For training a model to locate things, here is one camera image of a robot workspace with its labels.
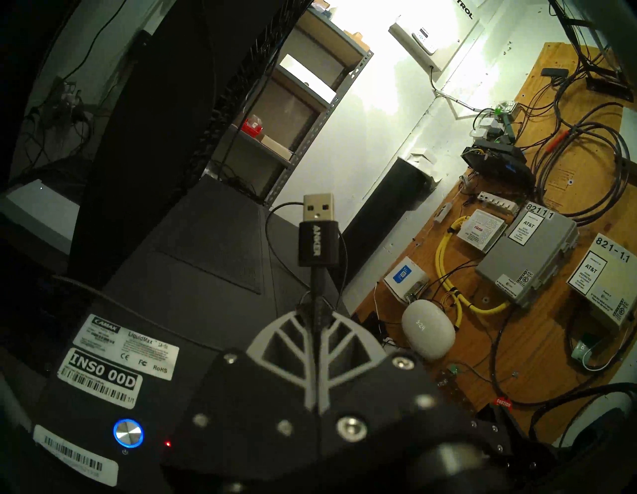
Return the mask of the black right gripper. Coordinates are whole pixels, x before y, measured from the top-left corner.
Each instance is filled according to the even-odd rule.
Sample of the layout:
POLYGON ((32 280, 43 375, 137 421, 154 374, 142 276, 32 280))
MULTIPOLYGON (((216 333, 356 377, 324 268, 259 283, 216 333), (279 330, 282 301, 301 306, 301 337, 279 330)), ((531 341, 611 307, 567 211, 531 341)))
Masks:
POLYGON ((473 416, 469 429, 485 439, 488 465, 503 480, 474 493, 636 493, 636 411, 612 409, 560 448, 532 441, 495 405, 473 416))

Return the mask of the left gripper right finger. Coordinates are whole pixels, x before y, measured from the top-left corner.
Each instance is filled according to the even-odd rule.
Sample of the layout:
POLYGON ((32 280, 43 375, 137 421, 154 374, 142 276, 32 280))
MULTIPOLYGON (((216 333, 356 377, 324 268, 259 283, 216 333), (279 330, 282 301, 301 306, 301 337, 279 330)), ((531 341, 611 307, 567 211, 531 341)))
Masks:
POLYGON ((331 406, 331 391, 377 367, 387 357, 376 338, 358 323, 332 313, 318 347, 318 411, 331 406))

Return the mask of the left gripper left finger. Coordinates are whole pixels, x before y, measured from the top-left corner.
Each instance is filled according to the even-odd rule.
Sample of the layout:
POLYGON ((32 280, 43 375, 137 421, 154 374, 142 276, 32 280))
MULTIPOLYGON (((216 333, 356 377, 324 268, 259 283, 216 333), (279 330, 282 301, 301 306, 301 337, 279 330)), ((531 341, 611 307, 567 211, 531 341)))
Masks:
POLYGON ((312 333, 300 312, 288 312, 268 324, 252 340, 247 355, 303 392, 303 404, 317 406, 317 362, 312 333))

